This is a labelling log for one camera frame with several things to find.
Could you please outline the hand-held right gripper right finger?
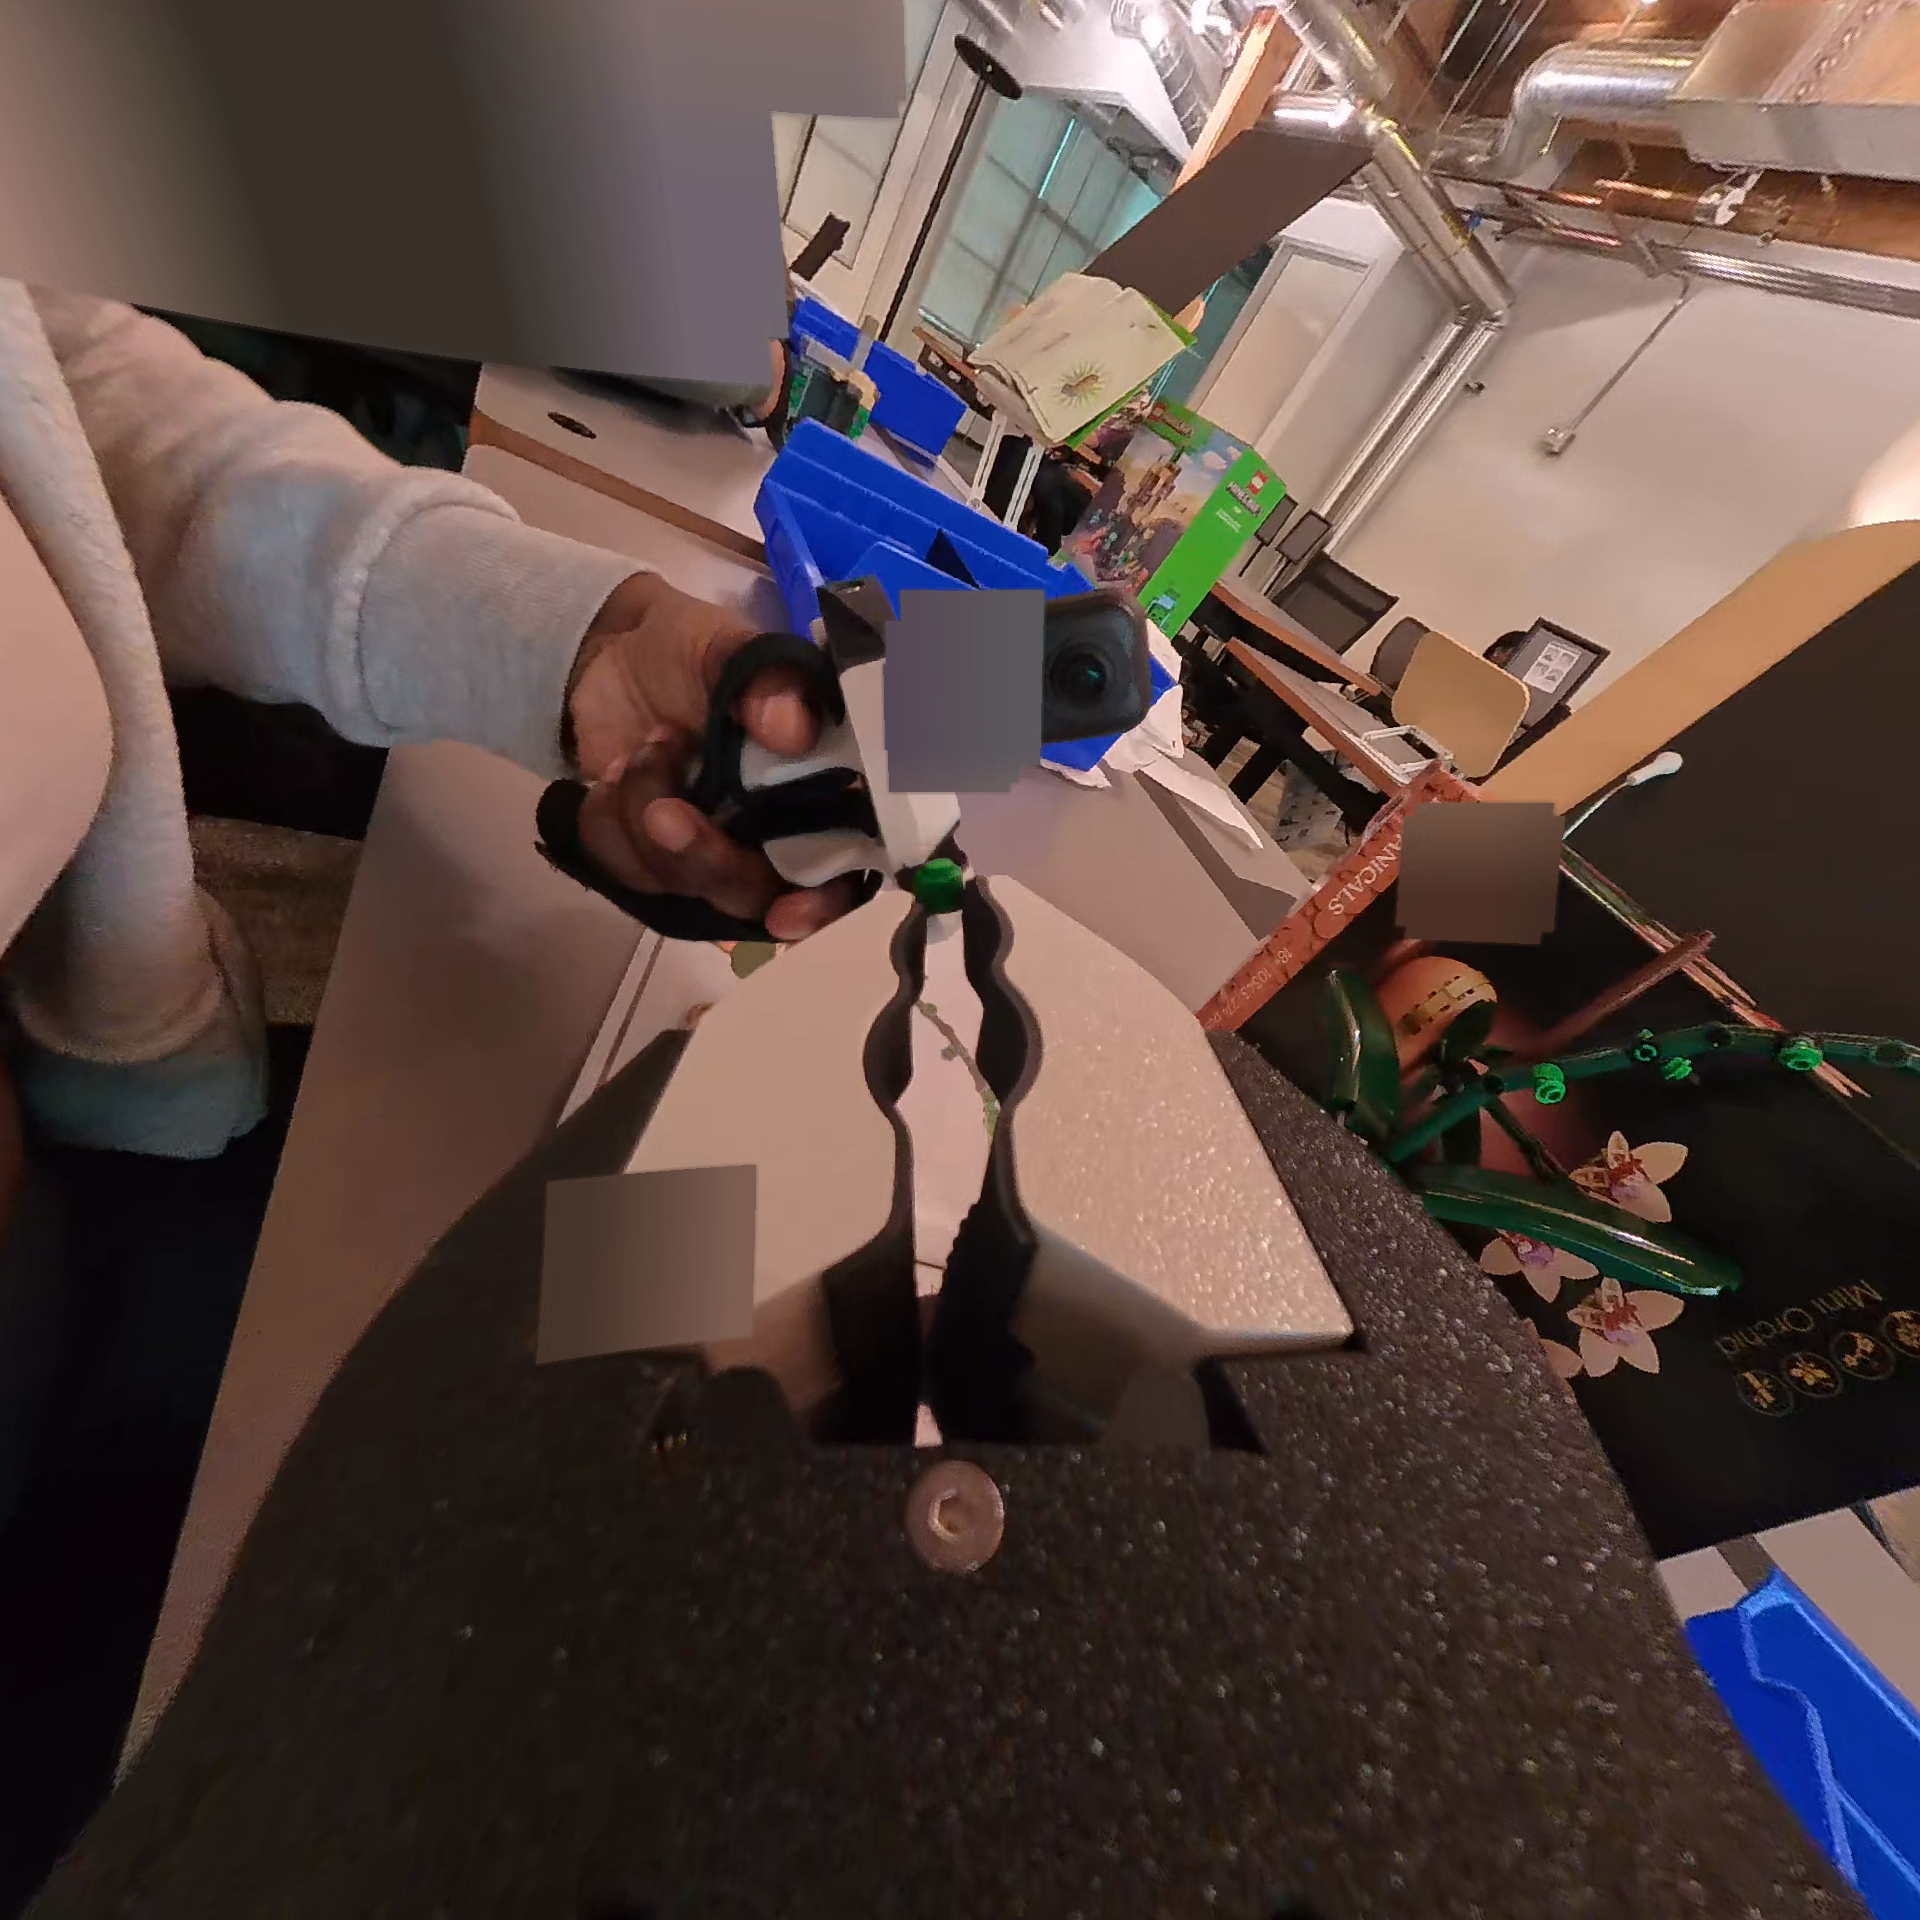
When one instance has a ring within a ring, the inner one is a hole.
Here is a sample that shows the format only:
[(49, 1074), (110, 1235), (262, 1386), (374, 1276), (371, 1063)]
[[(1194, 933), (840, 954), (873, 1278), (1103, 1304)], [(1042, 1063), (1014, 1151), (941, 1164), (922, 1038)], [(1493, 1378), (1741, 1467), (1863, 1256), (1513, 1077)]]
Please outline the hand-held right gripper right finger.
[(1197, 1014), (1018, 879), (962, 910), (998, 1096), (928, 1318), (954, 1444), (1254, 1444), (1227, 1359), (1354, 1318)]

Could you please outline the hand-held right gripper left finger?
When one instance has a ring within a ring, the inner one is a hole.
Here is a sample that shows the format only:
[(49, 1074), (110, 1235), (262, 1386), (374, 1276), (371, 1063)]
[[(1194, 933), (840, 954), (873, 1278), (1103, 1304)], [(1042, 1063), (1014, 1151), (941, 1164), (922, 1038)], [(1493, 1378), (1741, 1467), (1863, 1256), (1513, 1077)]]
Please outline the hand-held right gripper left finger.
[(649, 1349), (760, 1368), (815, 1436), (909, 1444), (922, 1400), (914, 1149), (901, 1117), (922, 910), (870, 901), (722, 996), (622, 1192)]

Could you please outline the person's left forearm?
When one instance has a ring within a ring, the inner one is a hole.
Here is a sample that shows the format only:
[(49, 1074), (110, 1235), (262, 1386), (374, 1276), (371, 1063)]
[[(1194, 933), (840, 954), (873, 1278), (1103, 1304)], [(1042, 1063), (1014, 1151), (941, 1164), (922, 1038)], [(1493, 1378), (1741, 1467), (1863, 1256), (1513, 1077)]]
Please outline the person's left forearm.
[(209, 1158), (265, 1112), (265, 1018), (200, 887), (169, 685), (555, 778), (577, 656), (639, 570), (16, 278), (2, 488), (10, 1066), (54, 1140)]

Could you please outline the grey desk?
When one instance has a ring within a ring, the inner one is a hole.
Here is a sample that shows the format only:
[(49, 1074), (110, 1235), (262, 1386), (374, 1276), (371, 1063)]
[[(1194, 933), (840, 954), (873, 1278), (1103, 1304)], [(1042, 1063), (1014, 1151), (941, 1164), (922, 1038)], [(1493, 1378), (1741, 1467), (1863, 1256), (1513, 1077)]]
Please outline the grey desk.
[[(533, 525), (755, 620), (781, 610), (760, 439), (533, 367), (485, 367), (467, 470)], [(330, 1376), (427, 1245), (539, 1143), (641, 930), (547, 869), (538, 780), (397, 752), (360, 860), (280, 1176), (161, 1607), (127, 1768), (193, 1664), (239, 1544)], [(1025, 775), (965, 799), (962, 847), (1203, 1005), (1311, 892), (1265, 832), (1139, 775)]]

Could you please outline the person's left hand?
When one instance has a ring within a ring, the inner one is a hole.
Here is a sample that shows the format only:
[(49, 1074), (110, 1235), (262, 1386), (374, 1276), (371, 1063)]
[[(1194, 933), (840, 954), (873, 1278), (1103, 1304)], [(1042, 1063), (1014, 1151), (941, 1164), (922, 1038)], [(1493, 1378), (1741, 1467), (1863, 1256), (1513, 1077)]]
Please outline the person's left hand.
[(635, 893), (702, 899), (797, 943), (855, 908), (858, 879), (791, 887), (681, 797), (714, 685), (752, 635), (741, 612), (654, 571), (613, 589), (567, 687), (571, 757), (589, 787), (581, 840), (597, 870)]

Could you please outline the green toy set box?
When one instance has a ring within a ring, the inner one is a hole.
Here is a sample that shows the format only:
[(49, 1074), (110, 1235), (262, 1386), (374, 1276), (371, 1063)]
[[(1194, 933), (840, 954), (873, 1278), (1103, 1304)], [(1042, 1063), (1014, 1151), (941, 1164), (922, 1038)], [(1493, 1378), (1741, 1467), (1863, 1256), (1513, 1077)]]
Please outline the green toy set box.
[(1257, 447), (1174, 399), (1128, 410), (1101, 440), (1107, 474), (1059, 558), (1178, 640), (1293, 496)]

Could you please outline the black office chair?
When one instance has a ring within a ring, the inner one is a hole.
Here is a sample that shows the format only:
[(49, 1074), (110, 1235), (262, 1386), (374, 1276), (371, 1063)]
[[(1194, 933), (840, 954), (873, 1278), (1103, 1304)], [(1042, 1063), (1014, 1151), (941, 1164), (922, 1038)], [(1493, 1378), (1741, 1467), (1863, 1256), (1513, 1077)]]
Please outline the black office chair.
[(1399, 596), (1367, 582), (1327, 550), (1273, 589), (1275, 608), (1338, 654), (1349, 654)]

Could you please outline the blue plastic bin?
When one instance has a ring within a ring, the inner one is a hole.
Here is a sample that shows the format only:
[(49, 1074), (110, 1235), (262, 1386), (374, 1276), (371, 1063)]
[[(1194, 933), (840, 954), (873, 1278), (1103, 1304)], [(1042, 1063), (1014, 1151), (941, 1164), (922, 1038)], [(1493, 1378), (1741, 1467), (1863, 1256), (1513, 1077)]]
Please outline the blue plastic bin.
[[(858, 334), (858, 323), (813, 294), (801, 294), (793, 303), (789, 323), (793, 343), (819, 343), (850, 359)], [(877, 387), (871, 423), (919, 454), (937, 459), (969, 412), (962, 396), (886, 340), (873, 343), (862, 371)]]
[(941, 487), (821, 423), (801, 423), (755, 498), (787, 629), (810, 635), (821, 589), (877, 578), (893, 608), (905, 588), (1038, 589), (1059, 600), (1083, 574)]
[(1750, 1751), (1877, 1918), (1919, 1915), (1919, 1715), (1805, 1596), (1773, 1573), (1686, 1623)]

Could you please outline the open paper booklet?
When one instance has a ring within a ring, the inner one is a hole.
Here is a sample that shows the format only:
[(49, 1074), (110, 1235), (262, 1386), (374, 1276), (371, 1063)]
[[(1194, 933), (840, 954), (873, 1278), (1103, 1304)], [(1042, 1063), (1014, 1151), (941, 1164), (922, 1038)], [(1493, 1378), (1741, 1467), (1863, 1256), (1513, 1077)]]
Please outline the open paper booklet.
[(1059, 447), (1150, 383), (1191, 334), (1139, 290), (1066, 274), (967, 356), (978, 396), (1018, 434)]

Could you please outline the tan chair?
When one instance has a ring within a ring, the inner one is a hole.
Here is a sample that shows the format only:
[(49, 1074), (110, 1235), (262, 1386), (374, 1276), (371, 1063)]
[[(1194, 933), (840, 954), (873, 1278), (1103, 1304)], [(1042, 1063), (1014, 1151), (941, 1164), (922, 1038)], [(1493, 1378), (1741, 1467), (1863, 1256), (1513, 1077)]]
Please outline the tan chair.
[(1522, 732), (1530, 685), (1458, 640), (1418, 640), (1390, 698), (1395, 728), (1423, 740), (1469, 782), (1486, 780)]

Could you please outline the black floor lamp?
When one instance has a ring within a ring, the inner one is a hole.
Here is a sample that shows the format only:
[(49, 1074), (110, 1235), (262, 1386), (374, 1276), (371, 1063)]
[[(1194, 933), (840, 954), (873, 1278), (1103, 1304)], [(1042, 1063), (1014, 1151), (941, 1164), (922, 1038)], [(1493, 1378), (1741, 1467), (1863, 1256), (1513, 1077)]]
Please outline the black floor lamp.
[(999, 102), (1021, 102), (1025, 96), (1025, 85), (1007, 66), (1005, 60), (981, 38), (971, 36), (969, 31), (958, 31), (951, 40), (954, 60), (967, 69), (971, 76), (971, 91), (965, 101), (965, 110), (955, 124), (955, 131), (947, 140), (943, 152), (943, 172), (937, 173), (931, 192), (926, 192), (923, 206), (919, 207), (919, 229), (914, 232), (914, 242), (898, 268), (890, 292), (893, 302), (887, 303), (882, 319), (880, 319), (880, 338), (893, 340), (904, 311), (909, 307), (919, 303), (919, 288), (922, 288), (922, 263), (928, 253), (931, 238), (944, 214), (947, 199), (954, 189), (954, 179), (962, 165), (962, 157), (969, 155), (969, 146), (975, 141), (976, 120), (983, 112), (983, 104), (991, 96)]

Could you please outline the wooden partition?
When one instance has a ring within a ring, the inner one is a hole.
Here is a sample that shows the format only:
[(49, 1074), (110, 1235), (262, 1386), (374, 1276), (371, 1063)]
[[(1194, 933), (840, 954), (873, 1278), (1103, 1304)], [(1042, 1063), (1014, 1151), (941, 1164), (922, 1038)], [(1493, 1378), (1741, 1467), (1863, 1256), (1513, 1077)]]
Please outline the wooden partition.
[(1915, 519), (1789, 547), (1479, 784), (1490, 802), (1577, 802), (1641, 768), (1919, 562)]

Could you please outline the black orchid set box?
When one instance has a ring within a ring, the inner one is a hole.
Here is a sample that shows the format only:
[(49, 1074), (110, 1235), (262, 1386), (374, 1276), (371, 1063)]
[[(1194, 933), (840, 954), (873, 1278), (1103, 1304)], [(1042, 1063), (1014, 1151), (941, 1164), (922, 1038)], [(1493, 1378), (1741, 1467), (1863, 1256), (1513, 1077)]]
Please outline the black orchid set box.
[(1915, 565), (1570, 813), (1386, 792), (1203, 1026), (1479, 1256), (1661, 1557), (1915, 1491)]

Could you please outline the person's dark pants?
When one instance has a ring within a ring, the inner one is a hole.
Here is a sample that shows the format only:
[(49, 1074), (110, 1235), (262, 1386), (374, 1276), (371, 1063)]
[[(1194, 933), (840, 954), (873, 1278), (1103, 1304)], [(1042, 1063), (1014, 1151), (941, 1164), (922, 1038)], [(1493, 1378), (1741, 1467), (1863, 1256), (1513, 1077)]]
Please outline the person's dark pants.
[(31, 1444), (5, 1491), (8, 1912), (112, 1782), (311, 1039), (273, 1026), (269, 1117), (217, 1158), (27, 1133), (54, 1227), (31, 1278), (54, 1344), (27, 1363)]

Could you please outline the silver ventilation duct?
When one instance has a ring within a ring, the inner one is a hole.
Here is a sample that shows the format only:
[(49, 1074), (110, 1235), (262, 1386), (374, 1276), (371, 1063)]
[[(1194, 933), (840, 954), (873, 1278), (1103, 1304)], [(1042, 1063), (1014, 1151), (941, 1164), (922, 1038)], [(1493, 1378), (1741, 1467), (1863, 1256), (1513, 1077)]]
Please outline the silver ventilation duct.
[[(1503, 325), (1513, 302), (1493, 255), (1445, 192), (1490, 189), (1503, 214), (1553, 246), (1627, 255), (1650, 277), (1704, 277), (1817, 303), (1915, 318), (1915, 288), (1831, 277), (1719, 246), (1654, 242), (1641, 229), (1728, 232), (1767, 176), (1814, 186), (1915, 186), (1915, 4), (1734, 4), (1706, 40), (1576, 40), (1535, 60), (1483, 132), (1411, 134), (1387, 110), (1387, 61), (1354, 4), (1282, 4), (1282, 22), (1328, 79), (1273, 91), (1263, 132), (1360, 167), (1360, 188), (1425, 263), (1456, 325)], [(1663, 138), (1715, 180), (1695, 194), (1605, 182), (1570, 199), (1584, 227), (1542, 223), (1530, 186), (1557, 134)]]

